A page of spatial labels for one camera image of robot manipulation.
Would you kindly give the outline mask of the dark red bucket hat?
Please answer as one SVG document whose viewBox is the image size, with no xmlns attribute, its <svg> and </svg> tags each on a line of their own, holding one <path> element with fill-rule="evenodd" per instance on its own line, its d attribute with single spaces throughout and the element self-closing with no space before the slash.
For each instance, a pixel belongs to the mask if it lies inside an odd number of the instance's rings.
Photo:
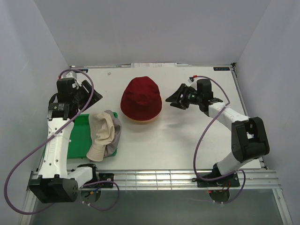
<svg viewBox="0 0 300 225">
<path fill-rule="evenodd" d="M 125 116 L 136 121 L 148 121 L 162 110 L 158 85 L 149 77 L 132 79 L 123 92 L 120 109 Z"/>
</svg>

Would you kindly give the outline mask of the yellow bucket hat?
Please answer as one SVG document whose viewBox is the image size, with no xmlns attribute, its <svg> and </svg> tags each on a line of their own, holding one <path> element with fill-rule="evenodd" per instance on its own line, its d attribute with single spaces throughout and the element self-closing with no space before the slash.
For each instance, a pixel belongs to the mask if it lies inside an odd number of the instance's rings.
<svg viewBox="0 0 300 225">
<path fill-rule="evenodd" d="M 136 124 L 148 124 L 148 123 L 152 123 L 153 121 L 155 121 L 157 118 L 154 117 L 150 120 L 134 120 L 132 118 L 128 118 L 129 121 L 136 123 Z"/>
</svg>

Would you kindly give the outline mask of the beige bucket hat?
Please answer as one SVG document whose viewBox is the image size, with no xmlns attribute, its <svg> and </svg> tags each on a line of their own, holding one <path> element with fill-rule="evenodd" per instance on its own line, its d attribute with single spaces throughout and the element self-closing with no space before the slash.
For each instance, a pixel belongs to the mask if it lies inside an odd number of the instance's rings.
<svg viewBox="0 0 300 225">
<path fill-rule="evenodd" d="M 86 156 L 91 161 L 101 162 L 104 159 L 106 146 L 114 140 L 113 120 L 106 112 L 90 114 L 89 125 L 92 145 Z"/>
</svg>

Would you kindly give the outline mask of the grey bucket hat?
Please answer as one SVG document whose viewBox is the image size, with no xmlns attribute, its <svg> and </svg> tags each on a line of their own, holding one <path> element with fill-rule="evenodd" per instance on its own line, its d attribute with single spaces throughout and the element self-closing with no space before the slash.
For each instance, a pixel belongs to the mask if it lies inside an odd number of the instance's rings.
<svg viewBox="0 0 300 225">
<path fill-rule="evenodd" d="M 105 148 L 104 157 L 106 158 L 115 156 L 117 154 L 117 147 L 119 145 L 120 136 L 122 132 L 122 124 L 120 119 L 118 118 L 117 113 L 114 113 L 111 110 L 105 110 L 105 113 L 108 113 L 111 116 L 115 130 L 113 141 L 110 144 L 108 144 Z"/>
</svg>

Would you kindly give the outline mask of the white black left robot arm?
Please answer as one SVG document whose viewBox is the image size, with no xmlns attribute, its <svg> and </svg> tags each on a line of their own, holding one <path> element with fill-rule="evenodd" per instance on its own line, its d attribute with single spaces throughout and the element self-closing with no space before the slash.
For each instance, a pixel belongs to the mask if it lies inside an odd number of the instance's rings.
<svg viewBox="0 0 300 225">
<path fill-rule="evenodd" d="M 50 141 L 38 177 L 29 182 L 29 189 L 42 203 L 66 203 L 77 199 L 83 185 L 95 187 L 99 175 L 94 164 L 83 164 L 71 173 L 67 172 L 68 147 L 74 128 L 74 117 L 97 101 L 102 95 L 92 90 L 87 80 L 79 83 L 74 71 L 59 76 L 57 101 L 48 105 L 47 125 Z"/>
</svg>

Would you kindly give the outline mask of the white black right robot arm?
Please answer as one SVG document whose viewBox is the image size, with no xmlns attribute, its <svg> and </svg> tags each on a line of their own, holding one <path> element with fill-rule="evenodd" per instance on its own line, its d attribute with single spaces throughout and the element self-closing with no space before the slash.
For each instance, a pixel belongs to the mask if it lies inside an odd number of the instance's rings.
<svg viewBox="0 0 300 225">
<path fill-rule="evenodd" d="M 268 155 L 270 152 L 264 122 L 259 117 L 250 118 L 229 107 L 230 101 L 214 97 L 213 79 L 206 76 L 190 77 L 191 84 L 181 84 L 180 87 L 166 99 L 172 107 L 186 110 L 190 105 L 196 105 L 200 111 L 212 120 L 201 134 L 201 139 L 210 126 L 218 121 L 231 131 L 231 152 L 221 161 L 214 164 L 211 173 L 200 176 L 197 180 L 213 182 L 223 186 L 245 164 Z"/>
</svg>

